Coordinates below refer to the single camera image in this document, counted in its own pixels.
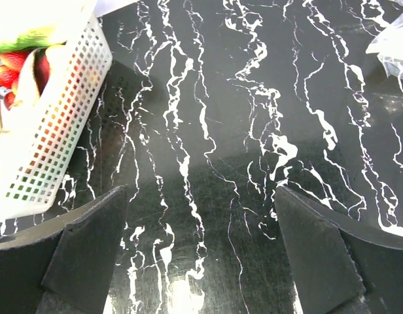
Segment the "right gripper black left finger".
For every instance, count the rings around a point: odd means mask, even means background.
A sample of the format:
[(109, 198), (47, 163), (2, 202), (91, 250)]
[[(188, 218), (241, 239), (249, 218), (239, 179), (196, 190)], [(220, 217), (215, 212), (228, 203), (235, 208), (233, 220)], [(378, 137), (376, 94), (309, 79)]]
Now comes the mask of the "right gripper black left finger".
[(82, 313), (102, 313), (126, 221), (127, 188), (0, 237), (0, 313), (35, 313), (49, 292)]

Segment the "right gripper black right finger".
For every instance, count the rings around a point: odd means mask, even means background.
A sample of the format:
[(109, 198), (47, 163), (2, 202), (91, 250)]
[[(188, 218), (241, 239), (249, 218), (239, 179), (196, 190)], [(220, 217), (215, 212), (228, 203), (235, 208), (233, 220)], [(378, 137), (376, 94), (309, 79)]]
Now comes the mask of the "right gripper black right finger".
[(304, 313), (403, 313), (403, 237), (284, 186), (274, 204)]

